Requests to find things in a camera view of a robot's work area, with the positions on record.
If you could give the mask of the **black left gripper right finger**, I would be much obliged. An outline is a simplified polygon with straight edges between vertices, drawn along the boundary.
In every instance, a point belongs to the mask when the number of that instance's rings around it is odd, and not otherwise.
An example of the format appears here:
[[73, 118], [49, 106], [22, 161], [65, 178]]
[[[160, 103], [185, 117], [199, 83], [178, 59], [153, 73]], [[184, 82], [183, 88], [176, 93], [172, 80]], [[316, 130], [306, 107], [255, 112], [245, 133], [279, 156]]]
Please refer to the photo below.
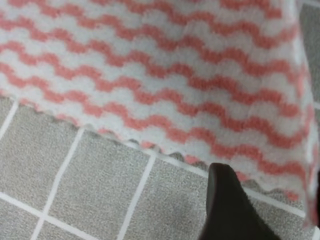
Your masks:
[[315, 196], [315, 210], [316, 210], [316, 226], [320, 226], [320, 170], [316, 175], [316, 196]]

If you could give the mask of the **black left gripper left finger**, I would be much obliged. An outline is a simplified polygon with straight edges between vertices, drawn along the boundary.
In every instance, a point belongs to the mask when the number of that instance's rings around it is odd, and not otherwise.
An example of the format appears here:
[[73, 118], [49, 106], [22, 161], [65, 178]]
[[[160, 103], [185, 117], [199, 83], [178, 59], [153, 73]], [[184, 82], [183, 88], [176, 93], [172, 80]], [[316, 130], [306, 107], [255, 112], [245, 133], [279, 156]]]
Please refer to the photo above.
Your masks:
[[235, 171], [227, 164], [208, 169], [206, 220], [200, 240], [279, 240], [263, 221], [245, 193]]

